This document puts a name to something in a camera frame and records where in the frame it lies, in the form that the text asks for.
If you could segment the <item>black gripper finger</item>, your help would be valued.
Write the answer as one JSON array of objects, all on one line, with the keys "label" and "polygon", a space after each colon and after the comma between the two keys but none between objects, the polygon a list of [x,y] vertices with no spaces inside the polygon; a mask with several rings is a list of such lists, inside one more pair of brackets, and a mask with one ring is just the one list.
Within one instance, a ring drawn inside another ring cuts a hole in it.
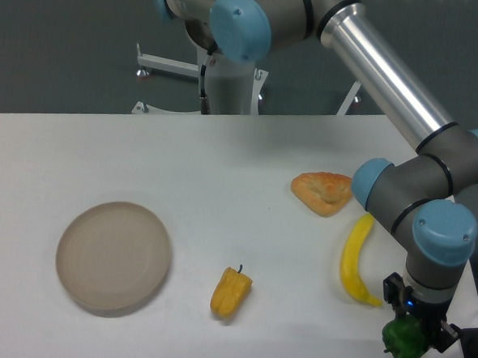
[{"label": "black gripper finger", "polygon": [[461,338],[461,329],[453,323],[449,323],[445,318],[428,321],[427,332],[428,348],[435,349],[439,353],[446,351]]},{"label": "black gripper finger", "polygon": [[392,273],[383,280],[382,288],[384,301],[392,307],[396,315],[403,316],[405,287],[402,276],[396,272]]}]

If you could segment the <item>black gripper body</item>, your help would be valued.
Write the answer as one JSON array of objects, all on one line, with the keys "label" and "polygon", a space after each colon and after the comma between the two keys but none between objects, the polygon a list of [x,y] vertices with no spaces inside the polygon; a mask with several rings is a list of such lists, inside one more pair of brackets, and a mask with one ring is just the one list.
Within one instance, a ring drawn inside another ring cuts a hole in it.
[{"label": "black gripper body", "polygon": [[455,295],[455,285],[435,289],[422,285],[407,272],[395,275],[398,280],[397,301],[393,303],[396,318],[412,315],[419,321],[433,324],[447,320],[446,313]]}]

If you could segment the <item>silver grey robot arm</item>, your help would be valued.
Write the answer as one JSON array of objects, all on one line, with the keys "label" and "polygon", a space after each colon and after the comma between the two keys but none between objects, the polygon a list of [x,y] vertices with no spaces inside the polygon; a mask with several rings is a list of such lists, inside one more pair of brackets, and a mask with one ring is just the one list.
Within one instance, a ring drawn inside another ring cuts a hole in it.
[{"label": "silver grey robot arm", "polygon": [[446,319],[455,287],[476,252],[478,216],[459,197],[478,186],[478,130],[463,130],[417,82],[365,18],[360,0],[155,0],[162,19],[196,28],[198,44],[235,63],[316,36],[336,51],[416,156],[393,165],[373,159],[352,179],[363,208],[407,251],[403,275],[382,283],[395,319],[384,326],[386,350],[460,342],[478,358],[478,329]]}]

